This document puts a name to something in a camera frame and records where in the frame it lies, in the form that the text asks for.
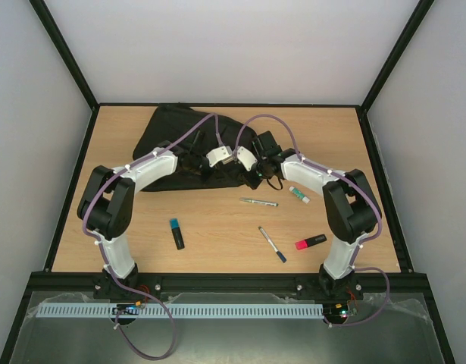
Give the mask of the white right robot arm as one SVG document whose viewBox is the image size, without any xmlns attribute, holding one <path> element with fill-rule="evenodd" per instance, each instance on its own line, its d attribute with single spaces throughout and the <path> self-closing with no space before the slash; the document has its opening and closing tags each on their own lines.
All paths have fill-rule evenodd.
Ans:
<svg viewBox="0 0 466 364">
<path fill-rule="evenodd" d="M 355 258 L 369 233 L 382 230 L 382 214 L 365 174 L 330 169 L 306 158 L 297 149 L 283 150 L 267 131 L 252 139 L 252 149 L 236 138 L 234 153 L 244 167 L 243 183 L 251 189 L 277 177 L 301 184 L 323 197 L 327 223 L 333 233 L 328 257 L 320 267 L 322 291 L 339 296 L 347 288 L 346 277 L 355 270 Z"/>
</svg>

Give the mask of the black aluminium frame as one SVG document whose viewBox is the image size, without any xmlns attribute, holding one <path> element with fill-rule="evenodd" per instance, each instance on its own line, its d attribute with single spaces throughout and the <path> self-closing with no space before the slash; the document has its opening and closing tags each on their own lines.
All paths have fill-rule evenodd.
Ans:
<svg viewBox="0 0 466 364">
<path fill-rule="evenodd" d="M 24 292 L 23 298 L 17 310 L 14 322 L 11 326 L 8 339 L 6 340 L 0 361 L 9 363 L 12 356 L 16 354 L 17 339 L 21 332 L 24 322 L 24 312 L 30 304 L 30 297 L 33 292 L 56 291 L 56 292 L 76 292 L 89 291 L 91 289 L 92 279 L 97 278 L 96 273 L 53 273 L 51 271 L 57 255 L 59 239 L 64 231 L 64 220 L 68 216 L 71 204 L 71 195 L 77 188 L 77 181 L 83 167 L 85 154 L 89 148 L 92 138 L 92 132 L 95 127 L 99 110 L 104 108 L 102 103 L 98 103 L 89 88 L 88 83 L 83 76 L 71 50 L 69 49 L 52 13 L 44 1 L 32 1 L 31 6 L 45 31 L 49 35 L 59 55 L 64 60 L 71 76 L 76 81 L 80 91 L 85 97 L 86 102 L 92 110 L 88 127 L 84 136 L 80 154 L 78 155 L 76 166 L 70 185 L 67 189 L 67 195 L 59 215 L 58 225 L 52 238 L 51 246 L 46 257 L 44 268 L 41 271 L 35 271 L 30 275 L 29 282 Z M 427 305 L 427 311 L 433 322 L 434 332 L 438 346 L 446 363 L 453 363 L 454 357 L 452 350 L 437 309 L 433 291 L 431 290 L 428 278 L 425 274 L 414 271 L 411 257 L 408 253 L 404 234 L 401 231 L 399 217 L 394 206 L 393 197 L 388 190 L 388 181 L 386 172 L 381 166 L 380 151 L 374 141 L 374 133 L 369 123 L 367 113 L 374 101 L 380 94 L 383 86 L 399 62 L 402 54 L 406 50 L 411 39 L 415 35 L 422 21 L 426 17 L 432 6 L 431 1 L 420 1 L 413 10 L 408 22 L 404 26 L 401 35 L 396 40 L 392 51 L 387 57 L 381 71 L 376 77 L 373 86 L 369 90 L 365 100 L 355 106 L 358 123 L 361 128 L 364 144 L 370 159 L 371 167 L 374 171 L 374 178 L 380 191 L 380 201 L 382 202 L 384 213 L 387 216 L 387 225 L 393 238 L 396 258 L 401 265 L 399 273 L 390 273 L 388 275 L 390 287 L 394 293 L 421 293 Z M 204 288 L 209 293 L 290 293 L 294 283 L 305 281 L 309 284 L 318 277 L 316 273 L 289 273 L 289 274 L 206 274 L 206 273 L 141 273 L 139 277 L 146 283 L 163 283 L 169 292 L 181 289 L 187 293 L 193 293 Z"/>
</svg>

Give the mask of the blue black highlighter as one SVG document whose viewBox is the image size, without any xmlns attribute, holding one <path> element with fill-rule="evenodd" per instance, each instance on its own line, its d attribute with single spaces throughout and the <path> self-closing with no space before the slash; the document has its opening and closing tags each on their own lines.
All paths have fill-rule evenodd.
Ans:
<svg viewBox="0 0 466 364">
<path fill-rule="evenodd" d="M 173 234 L 174 242 L 176 244 L 176 248 L 178 250 L 184 249 L 185 248 L 185 243 L 183 240 L 183 235 L 180 230 L 180 224 L 176 218 L 172 218 L 170 220 L 170 229 Z"/>
</svg>

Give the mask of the black student backpack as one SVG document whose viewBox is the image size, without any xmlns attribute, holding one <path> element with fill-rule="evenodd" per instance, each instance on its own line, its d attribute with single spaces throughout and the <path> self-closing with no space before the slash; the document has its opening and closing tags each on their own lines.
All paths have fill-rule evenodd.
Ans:
<svg viewBox="0 0 466 364">
<path fill-rule="evenodd" d="M 206 112 L 196 111 L 187 105 L 160 104 L 133 151 L 133 159 L 149 154 L 156 147 L 167 147 L 207 115 Z M 243 185 L 241 167 L 238 164 L 230 162 L 223 167 L 216 165 L 212 168 L 206 158 L 212 149 L 219 146 L 217 137 L 221 138 L 225 146 L 234 148 L 236 140 L 239 140 L 240 146 L 252 151 L 257 133 L 250 127 L 244 130 L 241 127 L 242 123 L 224 115 L 209 118 L 171 149 L 179 157 L 176 171 L 149 184 L 143 190 L 161 192 Z"/>
</svg>

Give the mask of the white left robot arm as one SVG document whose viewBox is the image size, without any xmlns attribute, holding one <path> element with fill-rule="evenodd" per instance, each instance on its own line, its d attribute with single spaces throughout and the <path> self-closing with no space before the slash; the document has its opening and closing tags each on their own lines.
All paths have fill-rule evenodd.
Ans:
<svg viewBox="0 0 466 364">
<path fill-rule="evenodd" d="M 136 270 L 126 236 L 135 195 L 173 174 L 187 154 L 185 148 L 163 142 L 128 165 L 112 169 L 100 165 L 92 171 L 77 214 L 84 234 L 100 248 L 106 272 L 125 279 Z"/>
</svg>

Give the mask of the pink black highlighter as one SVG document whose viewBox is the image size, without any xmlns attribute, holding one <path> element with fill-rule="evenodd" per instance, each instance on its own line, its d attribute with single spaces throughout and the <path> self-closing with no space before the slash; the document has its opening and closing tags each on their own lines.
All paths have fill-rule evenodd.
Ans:
<svg viewBox="0 0 466 364">
<path fill-rule="evenodd" d="M 312 246 L 316 246 L 320 243 L 324 243 L 327 241 L 327 237 L 325 234 L 319 234 L 313 237 L 306 238 L 304 240 L 297 241 L 295 243 L 295 247 L 297 250 L 304 250 Z"/>
</svg>

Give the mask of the blue capped white marker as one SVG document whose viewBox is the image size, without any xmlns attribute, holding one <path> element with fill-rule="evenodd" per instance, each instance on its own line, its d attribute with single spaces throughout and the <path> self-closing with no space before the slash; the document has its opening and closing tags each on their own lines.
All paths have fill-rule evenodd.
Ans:
<svg viewBox="0 0 466 364">
<path fill-rule="evenodd" d="M 267 234 L 266 230 L 262 227 L 262 226 L 259 226 L 258 227 L 258 230 L 260 231 L 260 233 L 262 234 L 262 236 L 265 238 L 265 240 L 271 245 L 272 249 L 274 250 L 274 252 L 277 254 L 277 256 L 279 257 L 280 261 L 282 263 L 286 263 L 286 257 L 281 253 L 281 251 L 278 250 L 277 246 L 275 245 L 275 243 L 272 241 L 272 239 L 270 238 L 270 236 Z"/>
</svg>

